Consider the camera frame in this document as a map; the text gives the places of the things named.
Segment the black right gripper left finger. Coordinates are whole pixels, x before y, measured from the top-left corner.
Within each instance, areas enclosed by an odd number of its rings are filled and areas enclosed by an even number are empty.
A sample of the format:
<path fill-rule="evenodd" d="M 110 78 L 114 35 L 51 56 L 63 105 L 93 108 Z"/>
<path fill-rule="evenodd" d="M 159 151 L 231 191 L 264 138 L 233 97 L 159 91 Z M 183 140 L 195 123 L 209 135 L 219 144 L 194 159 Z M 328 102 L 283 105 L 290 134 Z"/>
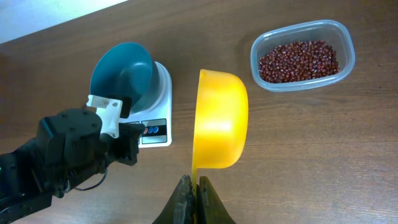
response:
<path fill-rule="evenodd" d="M 183 175 L 153 224 L 194 224 L 196 198 L 189 175 Z"/>

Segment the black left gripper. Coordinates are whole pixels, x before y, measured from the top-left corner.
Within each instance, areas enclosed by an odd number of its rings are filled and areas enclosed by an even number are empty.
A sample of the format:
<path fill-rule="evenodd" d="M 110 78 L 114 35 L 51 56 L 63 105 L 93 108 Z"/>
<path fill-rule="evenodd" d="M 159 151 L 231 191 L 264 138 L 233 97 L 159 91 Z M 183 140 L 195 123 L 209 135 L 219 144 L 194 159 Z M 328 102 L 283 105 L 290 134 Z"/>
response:
<path fill-rule="evenodd" d="M 136 164 L 139 153 L 139 138 L 143 131 L 143 124 L 119 123 L 118 138 L 105 134 L 109 164 L 112 162 L 119 162 L 128 166 Z"/>

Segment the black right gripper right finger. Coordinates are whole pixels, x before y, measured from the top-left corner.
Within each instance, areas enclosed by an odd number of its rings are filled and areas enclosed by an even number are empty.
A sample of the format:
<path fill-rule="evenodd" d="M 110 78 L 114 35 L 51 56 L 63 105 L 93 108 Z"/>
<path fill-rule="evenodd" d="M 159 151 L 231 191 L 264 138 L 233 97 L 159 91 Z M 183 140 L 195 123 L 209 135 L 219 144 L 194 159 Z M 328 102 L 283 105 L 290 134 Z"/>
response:
<path fill-rule="evenodd" d="M 208 177 L 201 176 L 197 187 L 197 223 L 236 224 L 231 218 Z"/>

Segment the yellow plastic measuring scoop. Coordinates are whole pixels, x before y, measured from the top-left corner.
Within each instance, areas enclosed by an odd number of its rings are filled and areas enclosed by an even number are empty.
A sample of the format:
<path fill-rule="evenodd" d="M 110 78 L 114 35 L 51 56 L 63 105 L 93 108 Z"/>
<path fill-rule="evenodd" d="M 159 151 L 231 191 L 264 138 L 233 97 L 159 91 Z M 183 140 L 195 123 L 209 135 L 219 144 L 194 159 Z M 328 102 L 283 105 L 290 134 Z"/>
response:
<path fill-rule="evenodd" d="M 200 70 L 193 133 L 192 184 L 198 169 L 224 169 L 243 153 L 248 131 L 248 94 L 232 73 Z"/>

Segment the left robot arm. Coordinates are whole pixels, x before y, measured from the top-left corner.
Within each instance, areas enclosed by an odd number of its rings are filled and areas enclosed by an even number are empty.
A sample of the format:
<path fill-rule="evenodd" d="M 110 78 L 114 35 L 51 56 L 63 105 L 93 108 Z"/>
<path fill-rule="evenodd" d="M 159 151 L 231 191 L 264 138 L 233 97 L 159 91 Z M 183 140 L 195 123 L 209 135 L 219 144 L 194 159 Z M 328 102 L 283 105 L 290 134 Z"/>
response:
<path fill-rule="evenodd" d="M 101 133 L 102 120 L 86 109 L 69 109 L 39 121 L 37 134 L 1 155 L 1 223 L 49 207 L 108 166 L 137 162 L 143 124 L 119 124 L 119 136 Z"/>

